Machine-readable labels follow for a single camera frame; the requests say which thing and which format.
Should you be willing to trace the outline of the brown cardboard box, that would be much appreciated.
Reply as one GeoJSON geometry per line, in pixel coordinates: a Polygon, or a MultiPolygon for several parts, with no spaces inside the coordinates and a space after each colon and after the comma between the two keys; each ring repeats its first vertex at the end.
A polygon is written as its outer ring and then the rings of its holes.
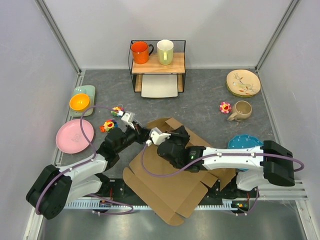
{"type": "Polygon", "coordinates": [[[235,177],[232,168],[219,168],[191,173],[176,172],[151,145],[140,152],[122,172],[126,185],[145,202],[166,224],[179,226],[198,205],[218,205],[215,189],[225,189],[235,177]]]}

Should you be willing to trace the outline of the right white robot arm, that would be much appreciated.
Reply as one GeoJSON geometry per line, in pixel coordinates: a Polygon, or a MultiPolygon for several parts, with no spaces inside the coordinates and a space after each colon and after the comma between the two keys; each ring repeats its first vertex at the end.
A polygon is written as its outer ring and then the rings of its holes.
{"type": "Polygon", "coordinates": [[[235,197],[267,183],[280,187],[295,185],[292,153],[272,140],[265,140],[261,146],[234,149],[188,146],[191,137],[183,125],[167,132],[154,128],[150,137],[158,156],[176,169],[192,173],[239,169],[236,180],[229,184],[235,197]]]}

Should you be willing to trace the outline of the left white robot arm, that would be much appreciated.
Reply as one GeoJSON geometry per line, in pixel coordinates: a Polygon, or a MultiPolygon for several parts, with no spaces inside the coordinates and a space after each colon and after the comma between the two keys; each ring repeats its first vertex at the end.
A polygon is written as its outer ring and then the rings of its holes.
{"type": "Polygon", "coordinates": [[[26,201],[37,214],[50,220],[55,218],[66,204],[90,194],[106,196],[110,191],[109,178],[103,173],[120,159],[119,153],[133,143],[143,144],[149,138],[150,129],[134,122],[125,131],[114,127],[104,138],[93,155],[79,162],[57,168],[46,166],[26,194],[26,201]]]}

